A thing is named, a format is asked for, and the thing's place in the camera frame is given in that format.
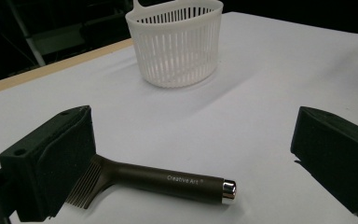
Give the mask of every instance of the white surface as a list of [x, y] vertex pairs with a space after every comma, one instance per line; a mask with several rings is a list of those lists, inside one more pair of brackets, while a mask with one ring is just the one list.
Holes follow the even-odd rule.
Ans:
[[65, 205], [46, 223], [358, 223], [290, 153], [301, 105], [358, 124], [358, 35], [229, 13], [218, 62], [201, 83], [166, 90], [141, 78], [130, 47], [1, 91], [0, 152], [57, 113], [90, 105], [99, 154], [234, 178], [237, 203], [116, 186], [89, 210]]

